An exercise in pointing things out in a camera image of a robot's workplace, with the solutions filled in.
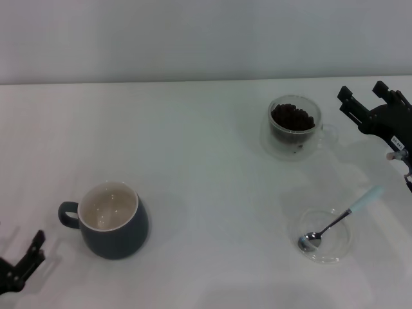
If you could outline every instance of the light blue spoon handle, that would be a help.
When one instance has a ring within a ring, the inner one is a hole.
[[[352,212],[355,212],[361,209],[363,206],[369,204],[371,201],[376,200],[379,198],[382,193],[384,192],[384,188],[377,185],[372,187],[367,193],[365,193],[359,200],[357,200],[353,205],[350,207]]]

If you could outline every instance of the dark blue mug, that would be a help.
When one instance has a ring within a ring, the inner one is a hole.
[[[68,216],[68,212],[78,218]],[[80,201],[59,207],[60,222],[80,229],[87,246],[106,259],[122,259],[135,253],[149,230],[147,213],[135,190],[123,182],[104,182]]]

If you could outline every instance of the white table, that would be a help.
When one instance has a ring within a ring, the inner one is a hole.
[[[378,106],[379,79],[412,100],[412,77],[1,86],[0,256],[21,257],[38,229],[47,240],[46,261],[0,308],[411,308],[412,194],[336,97],[346,85]],[[335,149],[287,163],[262,146],[270,101],[290,93],[319,103]],[[151,217],[145,246],[120,261],[57,218],[104,180],[135,187]],[[374,184],[386,193],[348,218],[341,263],[291,245],[303,209],[343,210]]]

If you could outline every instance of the spoon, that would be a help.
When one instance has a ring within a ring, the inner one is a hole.
[[[335,219],[335,221],[333,221],[331,224],[325,227],[322,231],[310,232],[301,236],[297,240],[298,247],[304,252],[311,252],[317,250],[317,248],[321,245],[323,233],[325,233],[328,229],[333,227],[343,218],[349,216],[354,211],[359,210],[371,201],[377,199],[383,192],[384,189],[379,185],[372,187],[367,193],[365,193],[361,198],[359,198],[350,208],[346,209],[339,217]]]

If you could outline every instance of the white wall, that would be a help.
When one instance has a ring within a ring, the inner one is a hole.
[[[1,0],[0,83],[412,73],[410,0]]]

